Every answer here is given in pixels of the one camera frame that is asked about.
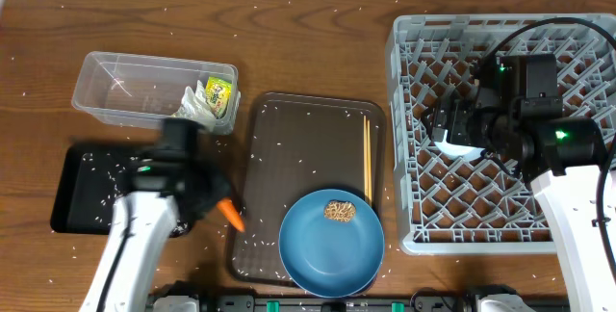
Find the orange carrot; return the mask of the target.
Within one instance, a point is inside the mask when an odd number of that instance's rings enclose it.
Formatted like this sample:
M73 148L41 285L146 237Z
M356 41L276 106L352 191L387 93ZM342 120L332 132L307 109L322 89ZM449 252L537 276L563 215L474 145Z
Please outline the orange carrot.
M223 198L217 203L218 210L225 216L229 223L239 232L245 232L245 225L239 211L229 198Z

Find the light blue rice bowl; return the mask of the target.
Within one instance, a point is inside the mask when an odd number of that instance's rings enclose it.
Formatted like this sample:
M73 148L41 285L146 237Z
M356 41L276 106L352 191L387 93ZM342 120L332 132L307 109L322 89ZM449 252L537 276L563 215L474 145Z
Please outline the light blue rice bowl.
M462 158L464 161L473 161L481 157L482 148L456 145L447 142L434 143L435 146L448 158L455 160Z

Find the white wrapper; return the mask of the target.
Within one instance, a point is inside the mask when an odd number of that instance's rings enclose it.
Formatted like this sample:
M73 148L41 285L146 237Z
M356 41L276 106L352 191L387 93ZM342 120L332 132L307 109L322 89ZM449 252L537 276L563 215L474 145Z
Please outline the white wrapper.
M217 118L207 104L205 95L205 87L201 81L197 81L195 90L186 87L180 107L172 116L195 121L207 131L212 132L216 126Z

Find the green snack packet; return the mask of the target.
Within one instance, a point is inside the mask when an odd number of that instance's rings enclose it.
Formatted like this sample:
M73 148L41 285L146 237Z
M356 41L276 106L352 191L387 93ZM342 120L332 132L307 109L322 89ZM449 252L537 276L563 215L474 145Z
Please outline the green snack packet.
M214 76L208 78L205 86L205 98L216 118L224 116L232 90L231 83Z

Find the brown food scrap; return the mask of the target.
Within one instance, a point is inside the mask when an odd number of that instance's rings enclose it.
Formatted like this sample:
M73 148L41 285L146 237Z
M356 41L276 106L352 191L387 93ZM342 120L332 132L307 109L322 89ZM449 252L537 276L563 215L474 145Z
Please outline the brown food scrap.
M326 219L340 222L350 222L356 215L356 208L352 202L331 200L323 210Z

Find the blue plate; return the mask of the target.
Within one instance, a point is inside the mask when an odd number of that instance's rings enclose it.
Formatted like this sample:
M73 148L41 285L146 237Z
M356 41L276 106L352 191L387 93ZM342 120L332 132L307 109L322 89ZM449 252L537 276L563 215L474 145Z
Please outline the blue plate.
M325 216L332 201L348 202L348 222ZM322 298L343 298L366 290L376 278L385 251L379 217L362 198L339 189L314 191L285 215L279 231L281 262L301 289Z

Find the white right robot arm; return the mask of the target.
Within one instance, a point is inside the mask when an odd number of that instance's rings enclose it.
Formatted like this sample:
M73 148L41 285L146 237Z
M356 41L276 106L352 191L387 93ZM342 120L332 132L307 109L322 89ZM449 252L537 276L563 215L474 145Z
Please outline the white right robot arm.
M448 95L421 115L444 150L512 159L548 222L574 311L615 308L615 147L590 117L567 117L552 54L497 57L473 97Z

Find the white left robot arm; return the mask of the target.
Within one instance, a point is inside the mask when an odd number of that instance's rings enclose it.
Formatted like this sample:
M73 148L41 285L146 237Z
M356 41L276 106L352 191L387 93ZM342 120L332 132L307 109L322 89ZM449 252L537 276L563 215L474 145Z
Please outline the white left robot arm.
M199 221L232 195L220 168L199 152L202 130L189 119L165 119L159 140L125 171L127 194L114 204L107 244L83 311L143 311L178 222Z

